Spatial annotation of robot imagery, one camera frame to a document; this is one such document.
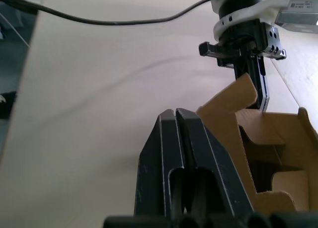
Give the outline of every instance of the cardboard flap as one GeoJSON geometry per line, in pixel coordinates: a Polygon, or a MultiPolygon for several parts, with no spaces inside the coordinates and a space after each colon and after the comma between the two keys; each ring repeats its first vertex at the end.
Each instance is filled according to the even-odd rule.
{"type": "Polygon", "coordinates": [[[257,99],[257,91],[248,74],[244,74],[234,83],[222,90],[213,97],[208,103],[200,107],[198,114],[207,115],[211,110],[225,110],[237,112],[254,104],[257,99]]]}
{"type": "Polygon", "coordinates": [[[314,144],[315,148],[318,149],[318,135],[316,130],[313,128],[313,126],[310,123],[310,119],[308,116],[308,112],[305,108],[301,107],[298,110],[298,117],[301,121],[307,135],[310,137],[312,143],[314,144]]]}
{"type": "Polygon", "coordinates": [[[254,209],[265,215],[276,212],[294,212],[295,205],[292,197],[283,191],[279,192],[261,192],[256,195],[254,209]]]}
{"type": "Polygon", "coordinates": [[[244,109],[236,113],[238,124],[242,126],[248,138],[257,145],[284,145],[284,140],[266,114],[259,110],[244,109]]]}
{"type": "Polygon", "coordinates": [[[309,208],[318,210],[318,148],[306,111],[300,109],[298,115],[269,113],[267,117],[286,141],[285,149],[280,154],[281,161],[285,166],[298,167],[306,171],[309,208]]]}
{"type": "Polygon", "coordinates": [[[290,194],[297,211],[309,211],[308,179],[305,171],[275,173],[272,178],[272,190],[290,194]]]}

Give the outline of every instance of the cardboard insert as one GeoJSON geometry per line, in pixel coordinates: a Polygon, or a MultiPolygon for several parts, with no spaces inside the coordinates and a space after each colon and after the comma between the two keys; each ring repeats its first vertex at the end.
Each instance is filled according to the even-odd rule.
{"type": "Polygon", "coordinates": [[[197,111],[227,148],[255,211],[318,209],[318,140],[307,112],[244,109],[257,93],[248,75],[197,111]]]}

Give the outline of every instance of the black cable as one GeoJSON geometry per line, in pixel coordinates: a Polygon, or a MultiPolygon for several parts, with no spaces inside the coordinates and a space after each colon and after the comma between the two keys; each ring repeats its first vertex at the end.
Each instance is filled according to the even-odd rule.
{"type": "Polygon", "coordinates": [[[36,3],[32,3],[26,0],[0,0],[3,1],[4,3],[12,6],[12,7],[16,7],[16,8],[26,8],[30,11],[35,11],[35,10],[39,10],[39,11],[43,11],[43,12],[47,12],[50,14],[53,14],[55,16],[61,17],[61,18],[65,18],[68,20],[72,20],[75,22],[80,22],[80,23],[86,23],[86,24],[94,24],[94,25],[107,25],[107,26],[124,26],[124,25],[137,25],[137,24],[151,24],[151,23],[163,23],[163,22],[168,22],[168,21],[172,21],[176,18],[179,18],[181,16],[183,16],[184,14],[188,13],[189,11],[193,10],[194,8],[209,2],[210,0],[201,0],[193,5],[191,5],[190,7],[186,8],[185,10],[181,11],[180,13],[177,13],[173,16],[170,17],[166,17],[166,18],[158,18],[158,19],[147,19],[147,20],[134,20],[134,21],[99,21],[99,20],[91,20],[91,19],[85,19],[85,18],[79,18],[79,17],[75,17],[69,14],[65,14],[59,11],[56,11],[54,9],[36,4],[36,3]]]}

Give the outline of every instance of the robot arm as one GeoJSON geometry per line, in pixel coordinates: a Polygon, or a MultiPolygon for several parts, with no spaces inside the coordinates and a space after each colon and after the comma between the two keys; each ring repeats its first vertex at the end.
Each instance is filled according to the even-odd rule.
{"type": "Polygon", "coordinates": [[[263,58],[286,58],[275,24],[290,31],[318,33],[318,0],[211,0],[211,3],[220,16],[214,27],[214,37],[219,43],[202,43],[200,55],[217,58],[221,67],[233,68],[236,78],[248,73],[258,93],[252,107],[265,111],[269,93],[263,58]]]}

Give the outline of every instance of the white table surface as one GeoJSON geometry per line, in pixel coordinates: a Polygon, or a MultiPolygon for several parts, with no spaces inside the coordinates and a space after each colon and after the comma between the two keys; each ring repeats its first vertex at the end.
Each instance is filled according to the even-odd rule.
{"type": "MultiPolygon", "coordinates": [[[[43,0],[99,20],[175,14],[198,0],[43,0]]],[[[0,227],[100,228],[131,215],[138,156],[157,115],[195,111],[234,81],[199,56],[218,16],[205,4],[169,23],[106,27],[40,13],[0,164],[0,227]]],[[[268,111],[298,104],[270,60],[268,111]]]]}
{"type": "Polygon", "coordinates": [[[318,130],[318,34],[294,33],[280,28],[287,59],[273,63],[299,106],[305,107],[318,130]]]}

